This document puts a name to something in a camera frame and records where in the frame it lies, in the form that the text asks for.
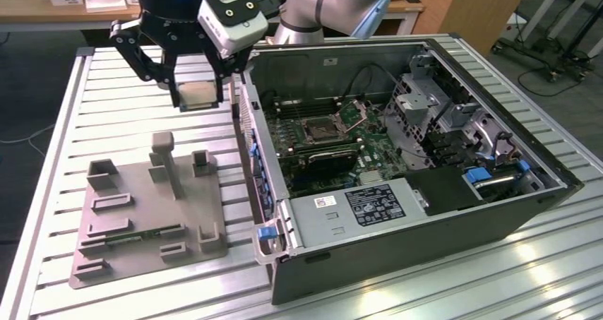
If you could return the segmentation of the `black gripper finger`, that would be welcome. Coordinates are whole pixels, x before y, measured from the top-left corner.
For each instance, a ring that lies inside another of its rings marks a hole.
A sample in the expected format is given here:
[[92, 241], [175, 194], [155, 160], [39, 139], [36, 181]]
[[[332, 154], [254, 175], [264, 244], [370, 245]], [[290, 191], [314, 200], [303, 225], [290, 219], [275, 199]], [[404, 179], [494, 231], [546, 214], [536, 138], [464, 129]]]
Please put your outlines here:
[[243, 49], [228, 57], [222, 57], [219, 52], [212, 53], [212, 69], [216, 84], [216, 102], [223, 102], [223, 82], [234, 73], [242, 73], [251, 55], [251, 49]]
[[180, 94], [175, 81], [178, 55], [164, 51], [162, 62], [155, 62], [140, 46], [140, 24], [137, 20], [115, 20], [111, 23], [109, 41], [141, 81], [155, 81], [170, 92], [172, 106], [180, 107]]

